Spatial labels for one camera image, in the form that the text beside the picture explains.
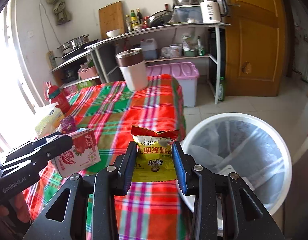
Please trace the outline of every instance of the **shelf leg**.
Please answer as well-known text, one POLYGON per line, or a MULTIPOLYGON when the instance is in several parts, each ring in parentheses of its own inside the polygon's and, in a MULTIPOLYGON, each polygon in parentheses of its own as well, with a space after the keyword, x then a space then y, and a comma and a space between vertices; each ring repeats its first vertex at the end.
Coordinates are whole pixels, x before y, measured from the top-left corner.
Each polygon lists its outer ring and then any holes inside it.
POLYGON ((92 56, 94 65, 95 65, 95 67, 96 67, 96 69, 97 69, 97 71, 100 75, 100 80, 101 80, 102 84, 109 83, 109 79, 108 79, 103 61, 101 59, 100 52, 98 51, 98 48, 97 47, 92 48, 92 49, 90 49, 90 52, 91 52, 91 56, 92 56))
POLYGON ((220 27, 218 25, 215 26, 215 34, 216 34, 216 86, 215 86, 215 104, 218 103, 218 94, 219 94, 219 86, 220 86, 220 77, 221 77, 221 38, 220 38, 220 27))

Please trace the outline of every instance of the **plaid tablecloth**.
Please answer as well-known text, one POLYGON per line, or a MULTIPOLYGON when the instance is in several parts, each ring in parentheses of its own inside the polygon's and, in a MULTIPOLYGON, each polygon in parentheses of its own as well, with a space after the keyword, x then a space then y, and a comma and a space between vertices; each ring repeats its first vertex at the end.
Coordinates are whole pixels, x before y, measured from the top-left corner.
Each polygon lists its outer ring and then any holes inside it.
MULTIPOLYGON (((94 130, 101 162, 80 171, 89 175, 113 164, 124 154, 131 140, 131 126, 154 131, 180 130, 185 137, 182 90, 169 75, 149 77, 147 89, 131 92, 125 82, 113 82, 83 89, 68 96, 72 115, 79 128, 94 130)), ((24 191, 30 215, 35 219, 66 181, 51 162, 40 172, 41 180, 24 191)), ((121 240, 183 240, 188 231, 181 214, 175 181, 132 182, 128 194, 116 196, 115 208, 121 240)), ((86 238, 91 238, 92 199, 87 211, 86 238)))

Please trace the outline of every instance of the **wooden door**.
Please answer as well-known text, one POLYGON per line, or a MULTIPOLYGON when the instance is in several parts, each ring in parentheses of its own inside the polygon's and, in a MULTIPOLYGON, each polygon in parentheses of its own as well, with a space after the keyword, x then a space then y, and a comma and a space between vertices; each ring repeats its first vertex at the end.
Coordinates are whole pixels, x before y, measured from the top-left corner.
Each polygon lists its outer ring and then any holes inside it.
POLYGON ((285 58, 285 15, 281 0, 230 0, 226 22, 226 94, 278 94, 285 58))

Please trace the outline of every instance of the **hanging cloth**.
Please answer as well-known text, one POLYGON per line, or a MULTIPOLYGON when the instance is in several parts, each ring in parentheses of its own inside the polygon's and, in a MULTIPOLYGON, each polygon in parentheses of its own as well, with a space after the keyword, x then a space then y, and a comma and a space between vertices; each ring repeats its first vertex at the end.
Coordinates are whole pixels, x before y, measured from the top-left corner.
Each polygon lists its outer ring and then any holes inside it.
POLYGON ((71 14, 67 11, 64 0, 46 0, 47 3, 53 4, 53 13, 56 24, 64 24, 72 19, 71 14))

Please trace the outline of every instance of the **tiled floor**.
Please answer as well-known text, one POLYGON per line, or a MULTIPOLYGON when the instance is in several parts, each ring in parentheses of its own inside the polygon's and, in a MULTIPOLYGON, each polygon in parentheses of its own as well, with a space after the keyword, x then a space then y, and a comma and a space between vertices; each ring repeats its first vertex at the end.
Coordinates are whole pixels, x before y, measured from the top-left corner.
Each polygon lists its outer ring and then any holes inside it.
MULTIPOLYGON (((286 142, 291 157, 308 133, 308 85, 298 79, 283 77, 279 95, 269 97, 226 97, 214 104, 207 85, 198 84, 197 106, 185 108, 186 133, 202 120, 219 113, 237 112, 256 116, 274 127, 286 142)), ((282 226, 282 209, 273 216, 282 226)))

